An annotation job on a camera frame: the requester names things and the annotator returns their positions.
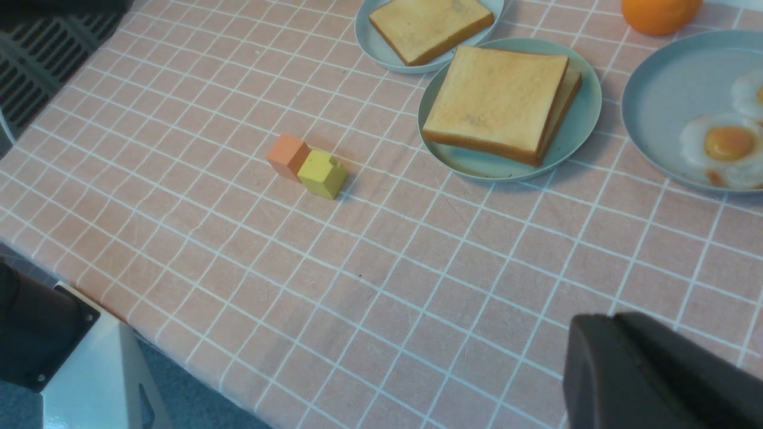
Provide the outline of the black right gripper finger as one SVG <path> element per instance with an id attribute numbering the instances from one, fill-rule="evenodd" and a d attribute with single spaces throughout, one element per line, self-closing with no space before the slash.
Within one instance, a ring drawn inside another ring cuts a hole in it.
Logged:
<path id="1" fill-rule="evenodd" d="M 570 321 L 572 428 L 760 428 L 760 378 L 640 312 Z"/>

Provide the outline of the grey left robot base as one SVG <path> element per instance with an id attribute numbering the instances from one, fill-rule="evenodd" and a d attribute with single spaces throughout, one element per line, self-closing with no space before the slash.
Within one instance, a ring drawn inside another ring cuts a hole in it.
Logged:
<path id="1" fill-rule="evenodd" d="M 116 32 L 131 1 L 1 3 L 2 153 Z"/>

